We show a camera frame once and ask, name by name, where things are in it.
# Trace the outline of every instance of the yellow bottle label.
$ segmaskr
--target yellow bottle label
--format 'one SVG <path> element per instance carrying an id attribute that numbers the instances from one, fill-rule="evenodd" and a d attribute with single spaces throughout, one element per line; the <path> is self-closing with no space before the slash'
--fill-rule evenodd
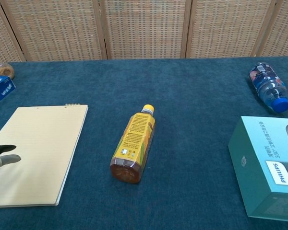
<path id="1" fill-rule="evenodd" d="M 155 126 L 155 119 L 150 114 L 133 115 L 120 139 L 113 157 L 145 164 L 146 150 Z"/>

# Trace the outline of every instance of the water bottle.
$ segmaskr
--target water bottle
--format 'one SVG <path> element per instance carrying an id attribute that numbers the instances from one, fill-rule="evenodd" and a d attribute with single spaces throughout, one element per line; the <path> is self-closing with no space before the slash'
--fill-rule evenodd
<path id="1" fill-rule="evenodd" d="M 287 89 L 272 67 L 259 62 L 249 76 L 261 100 L 276 113 L 288 110 Z"/>
<path id="2" fill-rule="evenodd" d="M 131 184 L 140 181 L 155 132 L 153 116 L 153 106 L 146 104 L 130 118 L 111 159 L 113 177 Z"/>

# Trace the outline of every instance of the yellow notepad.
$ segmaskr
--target yellow notepad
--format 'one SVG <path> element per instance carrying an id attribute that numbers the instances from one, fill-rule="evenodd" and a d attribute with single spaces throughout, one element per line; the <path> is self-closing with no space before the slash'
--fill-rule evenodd
<path id="1" fill-rule="evenodd" d="M 21 161 L 0 167 L 0 207 L 58 205 L 87 105 L 17 108 L 0 131 L 0 145 Z"/>

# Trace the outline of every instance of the spiral binding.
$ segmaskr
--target spiral binding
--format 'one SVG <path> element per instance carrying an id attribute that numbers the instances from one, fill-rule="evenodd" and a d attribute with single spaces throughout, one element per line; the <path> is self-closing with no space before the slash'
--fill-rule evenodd
<path id="1" fill-rule="evenodd" d="M 71 106 L 77 106 L 77 105 L 80 105 L 80 104 L 65 104 L 65 108 L 71 107 Z"/>

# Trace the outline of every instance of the teal box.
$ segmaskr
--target teal box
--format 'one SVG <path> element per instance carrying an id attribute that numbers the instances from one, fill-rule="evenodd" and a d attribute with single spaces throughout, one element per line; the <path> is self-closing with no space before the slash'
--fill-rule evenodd
<path id="1" fill-rule="evenodd" d="M 288 119 L 242 116 L 228 149 L 247 215 L 288 221 Z"/>

